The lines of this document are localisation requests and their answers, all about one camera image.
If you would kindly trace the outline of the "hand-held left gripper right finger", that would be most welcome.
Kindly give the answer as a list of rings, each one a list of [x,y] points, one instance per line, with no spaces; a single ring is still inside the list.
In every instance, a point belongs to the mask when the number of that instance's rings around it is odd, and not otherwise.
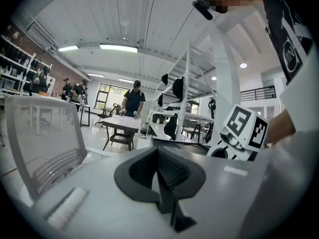
[[[254,161],[229,160],[158,147],[178,160],[189,176],[174,189],[172,221],[184,230],[160,229],[162,239],[237,239],[264,175],[264,154]]]

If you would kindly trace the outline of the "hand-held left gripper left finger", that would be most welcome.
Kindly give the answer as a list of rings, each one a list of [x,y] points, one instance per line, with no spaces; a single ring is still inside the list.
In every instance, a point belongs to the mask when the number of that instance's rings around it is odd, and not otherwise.
[[[127,197],[116,185],[116,168],[142,150],[84,165],[34,202],[32,210],[64,238],[168,239],[172,228],[156,204]]]

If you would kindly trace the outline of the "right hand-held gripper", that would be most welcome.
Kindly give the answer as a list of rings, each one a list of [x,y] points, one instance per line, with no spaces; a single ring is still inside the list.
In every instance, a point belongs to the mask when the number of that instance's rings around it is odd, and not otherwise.
[[[207,154],[210,157],[218,157],[229,160],[239,160],[234,153],[214,152],[217,150],[248,150],[259,152],[265,143],[268,134],[268,122],[257,112],[235,105],[223,123],[224,128],[220,132],[222,140],[210,147]]]

